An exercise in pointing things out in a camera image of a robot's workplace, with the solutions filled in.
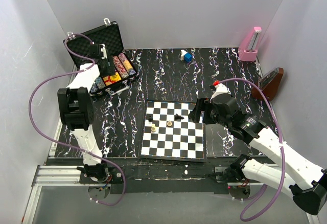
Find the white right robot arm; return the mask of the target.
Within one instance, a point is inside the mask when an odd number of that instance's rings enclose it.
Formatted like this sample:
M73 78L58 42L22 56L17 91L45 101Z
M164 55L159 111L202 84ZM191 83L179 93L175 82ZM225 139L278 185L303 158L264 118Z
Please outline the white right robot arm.
M256 148L280 166L263 165L250 156L240 155L226 170L222 179L237 182L255 180L277 189L284 178L282 192L290 196L303 211L317 215L326 203L326 169L305 159L278 136L266 123L252 114L244 113L236 99L229 94L200 98L188 115L194 123L220 124L237 139Z

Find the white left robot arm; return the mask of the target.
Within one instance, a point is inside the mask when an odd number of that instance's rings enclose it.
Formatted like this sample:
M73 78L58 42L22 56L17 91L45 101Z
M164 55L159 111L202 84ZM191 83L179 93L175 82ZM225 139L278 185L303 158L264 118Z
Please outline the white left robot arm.
M104 44L90 43L89 58L94 58L97 63L81 65L89 68L78 73L73 81L57 92L60 119L63 125L72 132L82 150L84 168L79 168L83 174L92 181L103 183L109 178L109 171L102 161L100 151L92 124L94 122L94 106L89 94L93 83L99 77L99 64L107 62L107 52Z

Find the black aluminium poker case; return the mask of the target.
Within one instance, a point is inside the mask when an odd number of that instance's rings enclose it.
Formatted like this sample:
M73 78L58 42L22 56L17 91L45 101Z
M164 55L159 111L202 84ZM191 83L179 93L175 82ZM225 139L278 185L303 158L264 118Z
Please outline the black aluminium poker case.
M124 46L118 23L105 18L102 26L86 31L80 35L69 32L67 40L63 41L63 43L68 47L68 52L78 69L84 69L81 68L81 65L83 64L92 64L92 60L95 62L95 64L97 63L94 58L88 57L91 42L94 42L95 44L104 44L107 51L107 58L113 58L113 56L118 57L120 53L124 53ZM129 77L126 79L121 79L121 81L118 81L110 86L106 86L103 89L102 95L115 95L116 93L120 93L128 89L130 84L138 78L139 73L136 67L128 57L127 59L131 63L136 74L132 76L129 75Z

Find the red yellow card deck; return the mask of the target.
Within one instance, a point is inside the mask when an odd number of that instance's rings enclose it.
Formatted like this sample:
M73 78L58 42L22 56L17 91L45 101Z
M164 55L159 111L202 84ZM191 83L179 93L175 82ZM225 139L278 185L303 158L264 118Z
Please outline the red yellow card deck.
M119 80L117 80L117 81L114 81L114 80L111 80L110 79L110 76L105 76L105 77L103 77L102 78L102 80L104 81L104 84L106 85L106 86L110 86L110 85L112 85L112 84L114 84L114 83L116 83L116 82L118 82L118 81L121 81L121 76L120 76L120 79Z

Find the yellow round button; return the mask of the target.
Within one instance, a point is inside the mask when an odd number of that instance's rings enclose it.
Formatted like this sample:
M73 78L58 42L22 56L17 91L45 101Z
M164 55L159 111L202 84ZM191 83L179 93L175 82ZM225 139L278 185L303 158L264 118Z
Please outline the yellow round button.
M119 75L112 75L112 76L110 76L110 79L111 80L114 80L114 81L117 81L117 80L119 80L120 79L120 76Z

